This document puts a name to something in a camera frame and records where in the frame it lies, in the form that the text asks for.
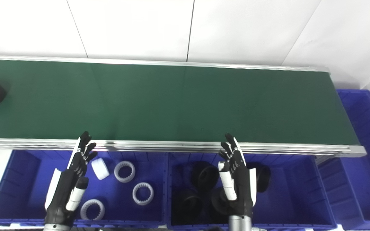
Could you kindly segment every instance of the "blue plastic bin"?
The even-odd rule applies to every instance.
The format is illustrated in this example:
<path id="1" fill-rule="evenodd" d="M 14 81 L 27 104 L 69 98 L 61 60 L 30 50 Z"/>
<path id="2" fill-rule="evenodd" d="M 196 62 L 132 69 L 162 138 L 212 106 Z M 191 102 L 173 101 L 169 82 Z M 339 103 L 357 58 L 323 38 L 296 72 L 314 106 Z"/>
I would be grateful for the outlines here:
<path id="1" fill-rule="evenodd" d="M 70 156 L 69 151 L 13 151 L 0 183 L 0 225 L 43 226 L 50 179 L 55 168 L 66 168 Z M 99 152 L 97 158 L 104 159 L 110 175 L 98 180 L 88 166 L 86 176 L 90 181 L 81 205 L 99 199 L 104 203 L 105 215 L 98 221 L 82 220 L 78 209 L 77 227 L 155 228 L 166 224 L 167 153 Z M 123 160 L 131 161 L 136 169 L 135 178 L 128 183 L 117 181 L 113 175 L 115 165 Z M 154 198 L 146 206 L 132 199 L 132 190 L 139 182 L 147 182 L 154 189 Z"/>
<path id="2" fill-rule="evenodd" d="M 341 89 L 338 94 L 367 156 L 332 159 L 319 169 L 338 224 L 370 230 L 370 92 Z"/>
<path id="3" fill-rule="evenodd" d="M 245 155 L 247 164 L 260 162 L 271 169 L 271 180 L 264 193 L 257 194 L 253 208 L 253 225 L 267 230 L 330 230 L 336 227 L 332 211 L 312 156 L 299 155 Z M 192 225 L 172 224 L 172 194 L 186 188 L 195 189 L 182 167 L 195 161 L 207 161 L 217 166 L 219 155 L 211 153 L 170 154 L 168 188 L 168 228 L 173 230 L 202 230 L 228 224 L 213 224 L 207 214 L 208 196 L 204 209 Z M 221 180 L 216 187 L 222 186 Z"/>

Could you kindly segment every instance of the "white cylindrical cap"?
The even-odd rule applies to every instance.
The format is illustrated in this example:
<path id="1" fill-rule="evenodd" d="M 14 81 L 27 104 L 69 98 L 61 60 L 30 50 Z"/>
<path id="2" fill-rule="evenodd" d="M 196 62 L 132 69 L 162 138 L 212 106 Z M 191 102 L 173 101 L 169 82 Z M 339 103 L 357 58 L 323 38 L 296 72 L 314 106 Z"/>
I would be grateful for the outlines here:
<path id="1" fill-rule="evenodd" d="M 105 177 L 109 176 L 109 171 L 102 158 L 98 158 L 92 161 L 91 165 L 92 165 L 92 169 L 94 170 L 95 175 L 97 175 L 99 180 L 102 180 Z"/>

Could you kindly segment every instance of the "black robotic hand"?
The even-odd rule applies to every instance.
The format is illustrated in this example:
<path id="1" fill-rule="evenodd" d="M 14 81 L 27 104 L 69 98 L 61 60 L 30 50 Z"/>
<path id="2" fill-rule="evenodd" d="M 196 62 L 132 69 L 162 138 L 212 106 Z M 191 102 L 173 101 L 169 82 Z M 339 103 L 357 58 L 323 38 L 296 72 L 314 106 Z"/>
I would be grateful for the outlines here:
<path id="1" fill-rule="evenodd" d="M 91 152 L 96 143 L 88 145 L 90 141 L 91 136 L 84 132 L 75 144 L 67 169 L 55 170 L 45 202 L 44 230 L 67 231 L 73 226 L 75 210 L 88 187 L 87 164 L 97 156 L 97 152 Z"/>
<path id="2" fill-rule="evenodd" d="M 242 150 L 235 137 L 227 133 L 226 142 L 221 142 L 219 155 L 225 159 L 218 163 L 225 194 L 229 200 L 229 215 L 248 216 L 251 219 L 252 207 L 256 202 L 256 170 L 248 169 Z"/>

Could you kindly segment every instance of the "white gear ring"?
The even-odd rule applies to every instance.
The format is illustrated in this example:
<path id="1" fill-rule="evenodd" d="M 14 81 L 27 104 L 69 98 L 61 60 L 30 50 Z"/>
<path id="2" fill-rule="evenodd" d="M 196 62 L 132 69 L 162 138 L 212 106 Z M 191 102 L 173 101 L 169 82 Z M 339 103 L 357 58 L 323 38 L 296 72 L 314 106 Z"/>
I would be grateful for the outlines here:
<path id="1" fill-rule="evenodd" d="M 83 205 L 82 205 L 82 208 L 81 208 L 81 218 L 84 219 L 84 220 L 90 220 L 86 214 L 88 208 L 91 206 L 91 205 L 94 205 L 94 204 L 97 204 L 99 207 L 100 207 L 100 213 L 98 214 L 98 216 L 92 220 L 94 221 L 97 221 L 97 220 L 101 220 L 103 217 L 104 217 L 104 214 L 105 214 L 105 206 L 102 202 L 100 202 L 99 200 L 97 199 L 91 199 L 91 200 L 88 200 L 86 201 Z"/>
<path id="2" fill-rule="evenodd" d="M 120 177 L 119 176 L 119 170 L 121 170 L 122 167 L 131 168 L 131 174 L 129 176 L 125 177 L 125 178 Z M 135 177 L 135 167 L 129 161 L 121 161 L 115 166 L 115 169 L 113 170 L 113 174 L 115 175 L 116 179 L 119 180 L 120 182 L 127 183 Z"/>
<path id="3" fill-rule="evenodd" d="M 150 195 L 149 195 L 148 199 L 146 199 L 144 201 L 141 201 L 137 198 L 137 191 L 142 187 L 148 188 L 149 191 L 150 191 Z M 149 204 L 152 201 L 152 199 L 154 199 L 154 190 L 153 190 L 153 188 L 150 184 L 148 184 L 146 182 L 141 182 L 141 183 L 137 184 L 135 186 L 134 190 L 132 191 L 132 198 L 134 199 L 135 203 L 137 203 L 138 205 L 145 206 L 145 205 Z"/>

